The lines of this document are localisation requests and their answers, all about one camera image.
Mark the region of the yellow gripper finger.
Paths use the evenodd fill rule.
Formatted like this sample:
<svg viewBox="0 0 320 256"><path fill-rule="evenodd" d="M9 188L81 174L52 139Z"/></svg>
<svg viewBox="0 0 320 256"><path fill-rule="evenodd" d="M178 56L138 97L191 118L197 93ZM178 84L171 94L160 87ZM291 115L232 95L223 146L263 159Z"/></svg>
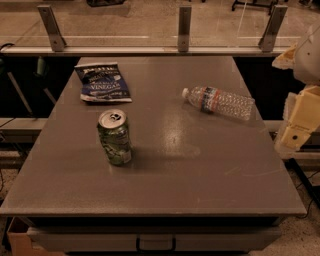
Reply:
<svg viewBox="0 0 320 256"><path fill-rule="evenodd" d="M282 70L292 69L295 63L296 48L297 44L290 46L273 60L272 66Z"/></svg>
<svg viewBox="0 0 320 256"><path fill-rule="evenodd" d="M274 148L281 157L291 158L320 127L320 87L307 85L298 94L290 92L285 100L283 121Z"/></svg>

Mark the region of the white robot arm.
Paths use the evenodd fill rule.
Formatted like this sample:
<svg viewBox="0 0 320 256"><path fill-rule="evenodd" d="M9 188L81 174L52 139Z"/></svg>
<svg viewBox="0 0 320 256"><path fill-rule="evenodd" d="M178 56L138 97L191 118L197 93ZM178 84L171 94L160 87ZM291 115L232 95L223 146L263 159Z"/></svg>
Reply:
<svg viewBox="0 0 320 256"><path fill-rule="evenodd" d="M292 154L320 127L320 21L309 27L299 41L272 62L278 69L291 69L305 84L298 94L289 93L284 105L283 122L275 138L280 154Z"/></svg>

